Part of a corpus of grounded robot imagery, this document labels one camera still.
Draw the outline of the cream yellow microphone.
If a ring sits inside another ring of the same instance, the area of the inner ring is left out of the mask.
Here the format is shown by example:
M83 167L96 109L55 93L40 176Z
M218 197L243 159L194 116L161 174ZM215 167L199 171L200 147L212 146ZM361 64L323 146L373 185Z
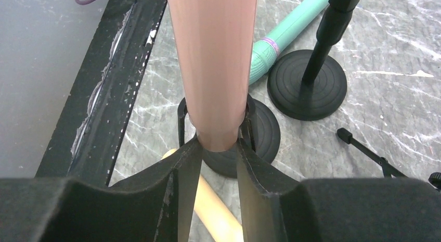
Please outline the cream yellow microphone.
M194 211L215 241L244 242L242 225L202 175L199 176Z

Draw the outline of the black tripod shock-mount stand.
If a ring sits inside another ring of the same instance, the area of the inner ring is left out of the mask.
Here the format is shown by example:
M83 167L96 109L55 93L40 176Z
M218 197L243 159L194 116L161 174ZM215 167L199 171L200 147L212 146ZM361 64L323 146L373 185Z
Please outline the black tripod shock-mount stand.
M362 152L364 155L374 161L378 166L380 166L383 176L385 178L408 178L407 175L403 174L392 164L390 164L386 158L377 155L375 152L363 145L357 139L353 138L353 134L349 130L345 128L339 128L336 131L336 135L341 141L345 142L348 145L354 146L360 152ZM440 193L440 172L432 173L427 181L438 193Z

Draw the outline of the pink microphone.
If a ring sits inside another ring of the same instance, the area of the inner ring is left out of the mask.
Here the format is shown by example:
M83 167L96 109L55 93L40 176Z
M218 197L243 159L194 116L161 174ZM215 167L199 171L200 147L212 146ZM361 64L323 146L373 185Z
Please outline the pink microphone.
M168 0L187 109L202 146L229 150L244 120L257 0Z

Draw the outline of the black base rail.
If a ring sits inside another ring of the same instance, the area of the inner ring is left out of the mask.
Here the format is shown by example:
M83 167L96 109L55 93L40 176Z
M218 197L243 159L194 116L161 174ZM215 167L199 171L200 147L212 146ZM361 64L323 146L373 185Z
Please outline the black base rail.
M108 185L167 0L109 0L36 172Z

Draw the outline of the teal microphone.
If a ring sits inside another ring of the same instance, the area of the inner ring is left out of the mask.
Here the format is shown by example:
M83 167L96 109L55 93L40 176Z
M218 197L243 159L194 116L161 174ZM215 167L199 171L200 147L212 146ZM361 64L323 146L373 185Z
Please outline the teal microphone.
M269 71L277 57L328 6L329 0L303 0L265 37L254 43L249 84Z

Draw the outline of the black round-base mic stand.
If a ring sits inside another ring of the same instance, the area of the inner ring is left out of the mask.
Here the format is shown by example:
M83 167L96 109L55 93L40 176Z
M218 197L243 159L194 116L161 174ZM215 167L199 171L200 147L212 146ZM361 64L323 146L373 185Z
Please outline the black round-base mic stand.
M329 56L352 18L360 0L329 0L313 50L282 56L273 66L267 91L273 105L288 117L315 121L333 114L347 93L347 79L340 64Z
M251 126L256 145L256 154L268 163L272 163L280 146L280 127L273 112L262 102L248 95L248 114L251 117ZM205 150L203 161L217 174L235 179L236 149L223 152L210 152Z

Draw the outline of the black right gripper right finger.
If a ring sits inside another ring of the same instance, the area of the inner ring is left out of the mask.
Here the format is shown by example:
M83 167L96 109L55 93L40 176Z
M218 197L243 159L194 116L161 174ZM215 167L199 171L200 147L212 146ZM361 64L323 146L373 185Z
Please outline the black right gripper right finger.
M440 241L440 193L411 178L296 181L236 142L245 241Z

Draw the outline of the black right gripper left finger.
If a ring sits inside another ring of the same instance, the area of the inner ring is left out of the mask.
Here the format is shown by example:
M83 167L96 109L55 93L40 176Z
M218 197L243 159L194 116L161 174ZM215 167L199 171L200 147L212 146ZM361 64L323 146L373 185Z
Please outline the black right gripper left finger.
M192 139L111 187L1 180L1 241L187 241L203 148Z

